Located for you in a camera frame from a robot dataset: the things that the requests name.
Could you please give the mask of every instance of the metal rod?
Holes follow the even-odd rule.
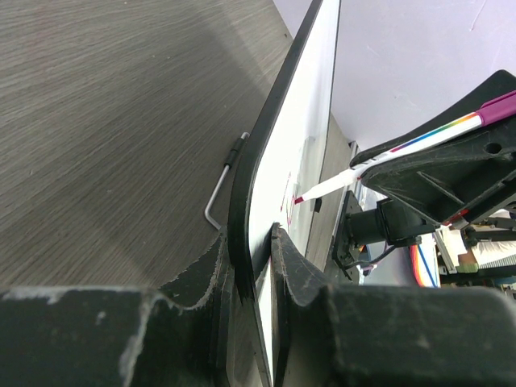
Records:
[[[247,133],[247,132],[244,132],[240,136],[241,139],[246,139],[247,137],[249,137],[249,133]],[[240,150],[239,146],[237,149],[235,149],[235,147],[231,149],[232,152],[234,152],[235,150],[239,152],[239,150]],[[215,219],[213,219],[213,217],[210,214],[210,211],[211,211],[211,207],[213,206],[213,203],[215,202],[215,199],[217,198],[220,187],[222,186],[224,179],[227,176],[227,173],[231,169],[232,162],[233,161],[227,161],[226,164],[224,165],[223,172],[221,173],[220,177],[218,178],[217,185],[215,186],[213,193],[211,194],[210,200],[208,201],[208,204],[206,204],[206,208],[204,209],[204,217],[217,230],[220,230],[221,226]]]

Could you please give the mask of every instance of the wall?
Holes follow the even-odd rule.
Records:
[[[275,0],[295,34],[310,0]],[[332,112],[362,149],[402,135],[498,69],[516,74],[514,0],[343,0]]]

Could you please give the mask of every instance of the rainbow stripe on marker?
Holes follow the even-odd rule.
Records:
[[[447,123],[446,125],[442,125],[441,127],[438,127],[437,129],[434,129],[433,131],[429,131],[428,133],[425,133],[424,135],[420,135],[419,137],[415,138],[415,139],[412,139],[411,141],[409,142],[406,142],[402,145],[400,145],[399,147],[397,148],[393,148],[390,150],[391,153],[395,153],[403,148],[406,148],[412,144],[415,144],[419,141],[421,141],[422,139],[427,139],[428,137],[432,136],[432,135],[436,135],[437,133],[440,133],[441,131],[445,131],[447,130],[448,128],[450,127],[454,127],[455,125],[458,125],[460,123],[463,123],[464,121],[468,121],[469,119],[472,119],[474,117],[478,116],[477,113],[471,113],[471,114],[468,114],[468,115],[465,115],[464,117],[461,117],[459,119],[456,119],[455,121],[451,121],[450,123]]]

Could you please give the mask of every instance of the screw hole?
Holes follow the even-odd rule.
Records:
[[[497,143],[489,143],[484,149],[490,155],[497,155],[501,151],[501,145]]]

